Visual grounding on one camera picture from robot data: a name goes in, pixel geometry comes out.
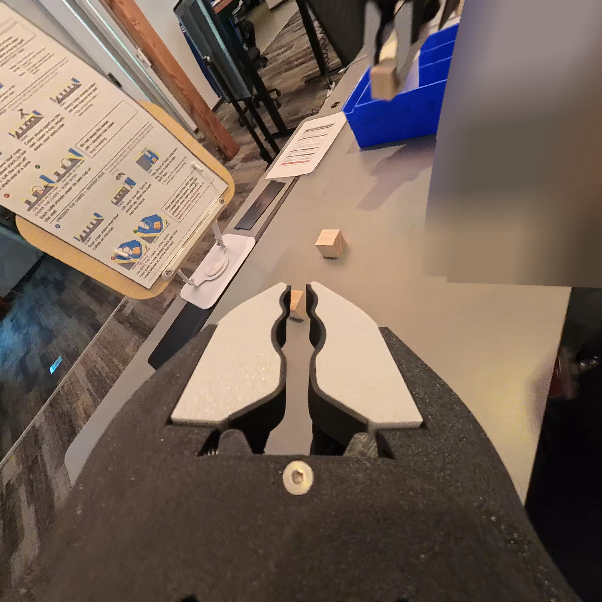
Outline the black flat strip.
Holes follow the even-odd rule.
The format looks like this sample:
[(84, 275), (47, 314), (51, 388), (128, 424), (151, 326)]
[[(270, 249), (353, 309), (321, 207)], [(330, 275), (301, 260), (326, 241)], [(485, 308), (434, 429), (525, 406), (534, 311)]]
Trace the black flat strip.
[(269, 207), (285, 186), (286, 184), (281, 181), (274, 179), (268, 181), (266, 187), (234, 226), (235, 230), (252, 230), (261, 215), (264, 214), (267, 207)]

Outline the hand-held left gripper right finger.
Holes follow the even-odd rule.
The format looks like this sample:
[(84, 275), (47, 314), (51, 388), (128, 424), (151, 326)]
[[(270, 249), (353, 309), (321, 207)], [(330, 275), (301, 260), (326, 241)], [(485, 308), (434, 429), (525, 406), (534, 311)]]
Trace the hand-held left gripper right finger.
[(306, 286), (312, 390), (365, 430), (418, 428), (423, 417), (377, 323), (319, 282)]

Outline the wooden desk with black legs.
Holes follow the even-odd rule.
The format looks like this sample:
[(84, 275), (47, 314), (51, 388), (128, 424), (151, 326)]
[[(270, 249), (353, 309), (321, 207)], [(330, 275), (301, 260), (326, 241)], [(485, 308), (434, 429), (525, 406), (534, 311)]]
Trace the wooden desk with black legs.
[(333, 69), (330, 66), (326, 34), (318, 23), (317, 18), (312, 14), (308, 2), (296, 1), (296, 4), (319, 70), (318, 75), (306, 79), (305, 83), (308, 84), (312, 81), (322, 79), (327, 84), (329, 92), (331, 92), (335, 88), (332, 75), (336, 75), (337, 69)]

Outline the black office chair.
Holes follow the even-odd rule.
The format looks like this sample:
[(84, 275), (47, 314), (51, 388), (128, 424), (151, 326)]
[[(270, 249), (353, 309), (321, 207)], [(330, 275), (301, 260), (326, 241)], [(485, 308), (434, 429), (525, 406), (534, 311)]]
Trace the black office chair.
[[(261, 54), (259, 48), (256, 45), (256, 35), (255, 35), (255, 26), (252, 21), (249, 19), (240, 19), (236, 23), (236, 28), (238, 30), (238, 34), (240, 35), (241, 42), (245, 48), (245, 51), (249, 57), (249, 60), (252, 62), (256, 71), (260, 71), (267, 66), (267, 57)], [(281, 96), (281, 91), (278, 88), (269, 88), (267, 90), (270, 95), (272, 101), (275, 103), (276, 108), (281, 108), (281, 103), (279, 101), (279, 97)], [(253, 104), (259, 109), (261, 100), (259, 92), (256, 86), (253, 84)]]

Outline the wooden post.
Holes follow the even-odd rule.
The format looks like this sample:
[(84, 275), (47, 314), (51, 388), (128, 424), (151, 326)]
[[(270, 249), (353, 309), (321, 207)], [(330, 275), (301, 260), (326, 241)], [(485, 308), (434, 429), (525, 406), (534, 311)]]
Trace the wooden post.
[(223, 158), (234, 159), (239, 152), (239, 146), (215, 116), (136, 2), (106, 1), (106, 4), (139, 49), (150, 59), (152, 70), (205, 138), (219, 150)]

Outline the dark panel on black stand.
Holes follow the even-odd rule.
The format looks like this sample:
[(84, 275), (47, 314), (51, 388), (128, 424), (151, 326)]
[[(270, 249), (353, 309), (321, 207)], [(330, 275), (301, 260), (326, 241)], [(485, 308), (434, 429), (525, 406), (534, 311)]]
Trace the dark panel on black stand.
[[(279, 109), (245, 51), (231, 18), (221, 18), (211, 1), (178, 1), (173, 9), (186, 41), (223, 100), (235, 109), (239, 124), (250, 133), (261, 158), (270, 165), (280, 153), (277, 138), (288, 137)], [(253, 84), (260, 108), (253, 104)]]

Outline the paper sheet in plastic sleeve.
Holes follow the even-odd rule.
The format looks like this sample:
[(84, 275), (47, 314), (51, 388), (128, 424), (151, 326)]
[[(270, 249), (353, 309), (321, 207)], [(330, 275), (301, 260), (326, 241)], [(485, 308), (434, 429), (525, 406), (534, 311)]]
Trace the paper sheet in plastic sleeve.
[(347, 123), (341, 111), (305, 120), (268, 169), (266, 179), (301, 177), (312, 173)]

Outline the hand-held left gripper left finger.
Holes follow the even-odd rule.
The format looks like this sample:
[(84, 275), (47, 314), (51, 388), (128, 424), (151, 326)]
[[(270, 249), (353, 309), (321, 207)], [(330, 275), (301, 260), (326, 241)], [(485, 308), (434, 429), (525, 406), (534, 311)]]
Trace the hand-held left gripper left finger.
[(172, 423), (225, 428), (282, 397), (290, 294), (290, 285), (278, 283), (217, 323), (170, 415)]

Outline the black chair back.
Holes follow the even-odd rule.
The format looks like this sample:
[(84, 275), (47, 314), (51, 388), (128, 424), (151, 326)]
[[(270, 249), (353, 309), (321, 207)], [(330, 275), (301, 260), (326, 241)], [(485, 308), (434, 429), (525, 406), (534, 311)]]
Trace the black chair back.
[(342, 67), (349, 66), (364, 46), (366, 1), (324, 1), (323, 28)]

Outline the printed instruction sheet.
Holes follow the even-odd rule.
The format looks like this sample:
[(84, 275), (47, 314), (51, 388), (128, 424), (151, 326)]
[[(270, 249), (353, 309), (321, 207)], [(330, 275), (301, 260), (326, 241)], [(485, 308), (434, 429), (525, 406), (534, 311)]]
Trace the printed instruction sheet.
[(29, 243), (152, 298), (233, 193), (230, 173), (160, 107), (1, 2), (1, 206)]

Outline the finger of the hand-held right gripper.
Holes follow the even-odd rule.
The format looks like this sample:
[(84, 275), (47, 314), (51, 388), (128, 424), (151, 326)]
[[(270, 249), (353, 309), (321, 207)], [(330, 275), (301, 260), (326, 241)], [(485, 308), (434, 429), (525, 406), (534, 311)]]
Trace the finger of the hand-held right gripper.
[(366, 1), (366, 55), (371, 66), (379, 61), (393, 19), (394, 1)]
[(397, 48), (394, 76), (397, 85), (404, 85), (414, 56), (425, 40), (422, 34), (424, 11), (424, 1), (402, 1), (395, 9)]

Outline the blue plastic bin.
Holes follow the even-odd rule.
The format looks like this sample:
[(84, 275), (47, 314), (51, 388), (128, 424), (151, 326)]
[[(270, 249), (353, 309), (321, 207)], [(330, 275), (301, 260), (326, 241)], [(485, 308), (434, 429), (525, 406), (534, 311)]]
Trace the blue plastic bin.
[(459, 24), (431, 34), (402, 90), (390, 101), (373, 99), (370, 70), (342, 112), (361, 148), (436, 134)]

